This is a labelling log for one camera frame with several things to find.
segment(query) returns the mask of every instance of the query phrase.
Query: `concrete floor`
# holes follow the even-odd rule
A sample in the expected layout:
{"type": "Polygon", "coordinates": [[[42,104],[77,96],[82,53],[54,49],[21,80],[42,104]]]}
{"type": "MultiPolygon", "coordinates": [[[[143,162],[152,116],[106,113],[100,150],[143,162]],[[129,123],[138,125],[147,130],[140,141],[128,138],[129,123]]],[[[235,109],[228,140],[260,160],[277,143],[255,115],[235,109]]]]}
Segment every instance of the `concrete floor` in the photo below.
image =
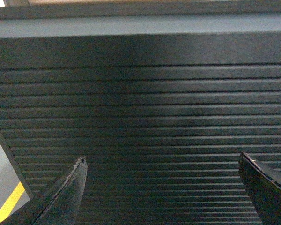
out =
{"type": "MultiPolygon", "coordinates": [[[[0,209],[19,182],[18,176],[0,145],[0,209]]],[[[24,192],[12,212],[24,205],[29,199],[27,193],[24,192]]]]}

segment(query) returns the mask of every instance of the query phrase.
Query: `ribbed metal surface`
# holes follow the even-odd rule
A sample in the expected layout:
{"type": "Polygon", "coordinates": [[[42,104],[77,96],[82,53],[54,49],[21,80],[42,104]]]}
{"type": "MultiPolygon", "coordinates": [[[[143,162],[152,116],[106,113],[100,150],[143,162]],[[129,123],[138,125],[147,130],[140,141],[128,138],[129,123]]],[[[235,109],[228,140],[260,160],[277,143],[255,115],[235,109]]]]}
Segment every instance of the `ribbed metal surface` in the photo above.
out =
{"type": "Polygon", "coordinates": [[[281,171],[275,57],[44,69],[46,59],[0,71],[0,129],[35,193],[87,156],[78,225],[259,225],[238,157],[246,151],[281,171]]]}

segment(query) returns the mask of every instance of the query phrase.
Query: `horizontal slat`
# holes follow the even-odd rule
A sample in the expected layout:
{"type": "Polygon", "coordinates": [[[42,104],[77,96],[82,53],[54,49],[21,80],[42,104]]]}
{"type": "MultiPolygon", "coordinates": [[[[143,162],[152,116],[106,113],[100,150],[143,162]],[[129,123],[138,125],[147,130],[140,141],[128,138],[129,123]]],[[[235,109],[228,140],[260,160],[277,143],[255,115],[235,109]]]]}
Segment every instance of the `horizontal slat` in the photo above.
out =
{"type": "Polygon", "coordinates": [[[281,135],[277,126],[3,129],[5,138],[281,135]]]}
{"type": "Polygon", "coordinates": [[[242,201],[250,201],[250,198],[248,196],[242,196],[242,195],[233,195],[233,196],[216,196],[216,195],[210,195],[210,196],[182,196],[182,197],[155,197],[155,196],[144,196],[144,197],[138,197],[138,196],[110,196],[110,197],[104,197],[104,196],[89,196],[85,195],[83,197],[83,202],[96,202],[96,203],[108,203],[108,202],[127,202],[127,201],[144,201],[144,202],[150,202],[150,203],[184,203],[184,202],[197,202],[197,203],[204,203],[204,202],[242,202],[242,201]]]}
{"type": "MultiPolygon", "coordinates": [[[[76,223],[75,223],[76,225],[86,225],[86,224],[89,224],[89,222],[81,222],[81,221],[79,221],[79,220],[77,220],[76,221],[76,223]]],[[[97,223],[97,222],[95,222],[95,223],[92,223],[92,225],[101,225],[102,223],[100,222],[100,223],[97,223]]],[[[114,224],[114,222],[106,222],[106,223],[104,223],[104,225],[113,225],[114,224]]],[[[145,223],[139,223],[139,224],[141,224],[141,225],[146,225],[146,224],[148,224],[148,222],[145,222],[145,223]]],[[[160,225],[160,222],[158,222],[158,223],[150,223],[151,225],[160,225]]],[[[226,224],[234,224],[234,225],[248,225],[248,224],[250,224],[250,225],[262,225],[262,222],[255,222],[255,221],[250,221],[249,219],[248,219],[248,221],[245,221],[245,222],[238,222],[238,221],[229,221],[229,222],[183,222],[183,223],[175,223],[175,222],[173,222],[173,223],[169,223],[169,222],[167,222],[167,224],[169,224],[169,225],[177,225],[177,224],[191,224],[191,225],[193,225],[193,224],[195,224],[195,225],[197,225],[197,224],[199,224],[199,225],[209,225],[209,224],[212,224],[212,225],[226,225],[226,224]]]]}
{"type": "Polygon", "coordinates": [[[0,69],[266,63],[281,32],[0,38],[0,69]]]}
{"type": "Polygon", "coordinates": [[[12,147],[17,156],[24,155],[155,155],[155,154],[229,154],[241,151],[251,153],[281,153],[281,144],[270,145],[207,145],[207,146],[132,146],[132,147],[12,147]]]}
{"type": "Polygon", "coordinates": [[[99,105],[185,105],[281,103],[281,92],[117,94],[0,97],[0,109],[24,107],[78,107],[99,105]]]}
{"type": "Polygon", "coordinates": [[[0,119],[0,127],[7,128],[103,128],[103,127],[177,127],[177,126],[238,126],[281,125],[281,115],[230,115],[132,118],[33,118],[0,119]]]}
{"type": "Polygon", "coordinates": [[[83,202],[81,207],[95,208],[95,207],[129,207],[131,205],[138,205],[138,207],[216,207],[221,206],[253,206],[251,201],[242,202],[83,202]]]}
{"type": "MultiPolygon", "coordinates": [[[[150,212],[144,212],[141,215],[138,214],[137,212],[130,212],[130,213],[121,213],[119,212],[117,215],[120,216],[129,216],[130,218],[138,218],[139,216],[145,216],[145,217],[155,217],[155,218],[178,218],[178,217],[189,217],[189,218],[212,218],[212,217],[256,217],[257,213],[256,212],[184,212],[184,213],[150,213],[150,212]]],[[[115,215],[102,215],[99,213],[94,213],[94,212],[79,212],[78,218],[84,217],[84,216],[90,216],[92,218],[114,218],[115,215]]]]}
{"type": "MultiPolygon", "coordinates": [[[[59,170],[41,170],[41,168],[35,167],[32,170],[25,166],[22,167],[24,176],[28,178],[34,177],[57,177],[61,175],[62,171],[59,170]]],[[[211,176],[238,176],[238,168],[236,169],[213,169],[213,170],[143,170],[143,171],[123,171],[123,170],[92,170],[88,173],[88,177],[93,179],[99,179],[104,177],[106,179],[117,177],[130,178],[130,177],[147,177],[147,178],[162,178],[162,177],[211,177],[211,176]]]]}
{"type": "Polygon", "coordinates": [[[96,185],[86,183],[87,189],[100,189],[100,190],[166,190],[166,191],[176,191],[176,190],[220,190],[220,189],[240,189],[244,188],[242,183],[212,183],[212,184],[142,184],[142,185],[96,185]]]}
{"type": "Polygon", "coordinates": [[[150,197],[185,197],[185,196],[202,196],[202,197],[209,197],[209,196],[234,196],[234,195],[242,195],[247,196],[245,189],[220,189],[220,190],[177,190],[177,191],[165,191],[165,190],[85,190],[85,195],[89,196],[104,196],[104,197],[111,197],[111,196],[123,196],[123,197],[143,197],[143,196],[150,196],[150,197]]]}
{"type": "MultiPolygon", "coordinates": [[[[127,219],[120,219],[124,220],[126,223],[129,223],[129,221],[133,221],[136,218],[127,218],[127,219]]],[[[137,220],[141,224],[197,224],[197,223],[210,223],[210,222],[242,222],[242,221],[260,221],[259,217],[180,217],[180,218],[175,218],[175,217],[145,217],[142,215],[142,213],[137,217],[137,220]]],[[[86,218],[81,217],[79,221],[86,221],[88,220],[86,218]]],[[[106,224],[106,222],[111,222],[114,221],[113,218],[103,218],[103,217],[96,217],[93,219],[94,222],[106,224]]]]}
{"type": "Polygon", "coordinates": [[[268,161],[264,163],[273,169],[276,169],[278,171],[281,170],[281,161],[268,161]]]}
{"type": "Polygon", "coordinates": [[[281,104],[93,106],[0,109],[0,119],[281,114],[281,104]]]}
{"type": "MultiPolygon", "coordinates": [[[[34,177],[27,178],[27,181],[30,185],[37,184],[47,184],[56,178],[54,177],[34,177]]],[[[183,178],[160,178],[160,179],[146,179],[139,177],[131,177],[131,178],[106,178],[106,177],[93,177],[90,176],[87,179],[87,183],[91,183],[92,185],[178,185],[185,184],[188,185],[190,183],[198,183],[198,184],[212,184],[212,183],[241,183],[239,177],[183,177],[183,178]]]]}
{"type": "Polygon", "coordinates": [[[0,84],[237,78],[281,78],[281,65],[101,67],[0,71],[0,84]]]}
{"type": "MultiPolygon", "coordinates": [[[[70,163],[20,163],[23,170],[64,170],[70,163]]],[[[145,170],[220,170],[238,169],[238,162],[184,162],[184,163],[91,163],[89,167],[93,171],[145,171],[145,170]]]]}
{"type": "Polygon", "coordinates": [[[211,91],[281,91],[281,78],[235,80],[110,81],[2,84],[2,96],[80,95],[104,93],[173,93],[211,91]]]}
{"type": "Polygon", "coordinates": [[[119,137],[119,138],[27,138],[7,139],[10,147],[38,146],[177,146],[281,144],[281,135],[195,136],[195,137],[119,137]]]}
{"type": "MultiPolygon", "coordinates": [[[[122,208],[123,210],[125,209],[125,211],[127,213],[129,212],[133,212],[133,211],[138,211],[139,213],[146,213],[146,212],[152,212],[152,213],[160,213],[160,212],[168,212],[168,213],[182,213],[182,212],[222,212],[222,211],[226,211],[226,212],[251,212],[254,210],[254,207],[251,206],[244,206],[244,207],[192,207],[192,208],[122,208]]],[[[85,211],[90,211],[90,208],[81,208],[81,212],[85,212],[85,211]]],[[[92,208],[91,209],[93,212],[100,212],[102,210],[104,210],[105,212],[108,211],[116,211],[117,208],[92,208]]]]}
{"type": "MultiPolygon", "coordinates": [[[[275,154],[251,154],[260,161],[281,161],[281,153],[275,154]]],[[[67,163],[78,158],[79,155],[26,155],[15,156],[18,163],[67,163]]],[[[238,161],[239,153],[236,154],[175,154],[175,155],[86,155],[88,163],[180,163],[180,162],[224,162],[238,161]]]]}

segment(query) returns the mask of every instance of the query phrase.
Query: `metal frame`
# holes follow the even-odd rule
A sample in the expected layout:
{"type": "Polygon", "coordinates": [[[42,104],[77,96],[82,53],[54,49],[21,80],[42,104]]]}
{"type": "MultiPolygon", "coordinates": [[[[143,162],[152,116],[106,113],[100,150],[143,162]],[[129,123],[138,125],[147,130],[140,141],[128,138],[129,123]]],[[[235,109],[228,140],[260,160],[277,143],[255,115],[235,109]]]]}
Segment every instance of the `metal frame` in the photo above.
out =
{"type": "Polygon", "coordinates": [[[273,63],[281,32],[0,38],[0,70],[273,63]]]}
{"type": "Polygon", "coordinates": [[[0,20],[281,12],[281,1],[149,1],[0,8],[0,20]]]}

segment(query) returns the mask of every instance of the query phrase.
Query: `yellow line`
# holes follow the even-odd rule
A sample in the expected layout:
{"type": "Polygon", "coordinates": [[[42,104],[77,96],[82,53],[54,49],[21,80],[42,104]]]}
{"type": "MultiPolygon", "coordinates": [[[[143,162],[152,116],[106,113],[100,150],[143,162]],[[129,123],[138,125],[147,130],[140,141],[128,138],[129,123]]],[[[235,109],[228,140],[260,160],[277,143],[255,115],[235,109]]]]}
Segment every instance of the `yellow line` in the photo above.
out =
{"type": "Polygon", "coordinates": [[[23,187],[23,184],[20,182],[0,209],[0,223],[9,216],[24,191],[25,189],[23,187]]]}

